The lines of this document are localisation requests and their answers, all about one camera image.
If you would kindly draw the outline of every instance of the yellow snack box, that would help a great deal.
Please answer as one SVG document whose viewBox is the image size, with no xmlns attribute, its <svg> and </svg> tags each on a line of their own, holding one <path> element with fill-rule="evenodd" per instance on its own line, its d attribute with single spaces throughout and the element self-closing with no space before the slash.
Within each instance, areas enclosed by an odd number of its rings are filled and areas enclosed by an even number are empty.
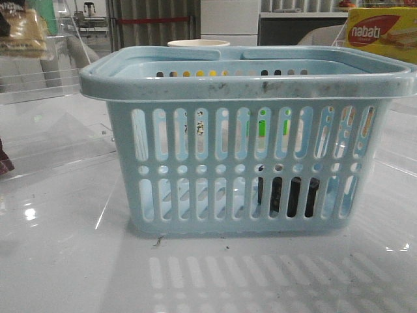
<svg viewBox="0 0 417 313">
<path fill-rule="evenodd" d="M 346 47 L 417 63 L 417 8 L 354 8 Z"/>
</svg>

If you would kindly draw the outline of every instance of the green object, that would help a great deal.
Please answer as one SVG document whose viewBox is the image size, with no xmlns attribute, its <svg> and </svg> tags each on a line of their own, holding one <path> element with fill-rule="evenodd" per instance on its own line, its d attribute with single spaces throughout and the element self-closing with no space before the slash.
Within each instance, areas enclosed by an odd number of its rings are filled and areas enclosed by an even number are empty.
<svg viewBox="0 0 417 313">
<path fill-rule="evenodd" d="M 29 6 L 35 9 L 41 18 L 43 18 L 48 26 L 51 36 L 58 33 L 57 20 L 55 17 L 55 9 L 52 0 L 27 0 Z"/>
</svg>

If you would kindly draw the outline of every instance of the plastic bag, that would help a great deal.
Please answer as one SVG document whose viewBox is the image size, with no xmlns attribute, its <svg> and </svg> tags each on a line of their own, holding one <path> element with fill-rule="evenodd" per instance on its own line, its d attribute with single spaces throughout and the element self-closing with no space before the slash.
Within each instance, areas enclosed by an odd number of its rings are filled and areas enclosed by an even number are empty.
<svg viewBox="0 0 417 313">
<path fill-rule="evenodd" d="M 48 58 L 46 28 L 24 0 L 0 0 L 0 56 Z"/>
</svg>

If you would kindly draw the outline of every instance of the white table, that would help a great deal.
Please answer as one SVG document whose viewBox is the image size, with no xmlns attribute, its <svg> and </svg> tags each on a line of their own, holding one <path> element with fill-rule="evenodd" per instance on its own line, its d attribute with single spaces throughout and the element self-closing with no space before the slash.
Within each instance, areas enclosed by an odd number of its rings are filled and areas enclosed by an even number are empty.
<svg viewBox="0 0 417 313">
<path fill-rule="evenodd" d="M 350 225 L 138 233 L 104 103 L 0 106 L 2 312 L 416 312 L 417 98 L 396 102 Z"/>
</svg>

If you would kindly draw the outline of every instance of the light blue basket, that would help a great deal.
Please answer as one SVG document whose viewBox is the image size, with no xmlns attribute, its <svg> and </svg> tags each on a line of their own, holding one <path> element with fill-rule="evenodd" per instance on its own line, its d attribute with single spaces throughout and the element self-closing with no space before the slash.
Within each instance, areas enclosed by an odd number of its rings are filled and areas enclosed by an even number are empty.
<svg viewBox="0 0 417 313">
<path fill-rule="evenodd" d="M 132 47 L 81 71 L 106 100 L 141 231 L 346 225 L 417 67 L 333 47 Z"/>
</svg>

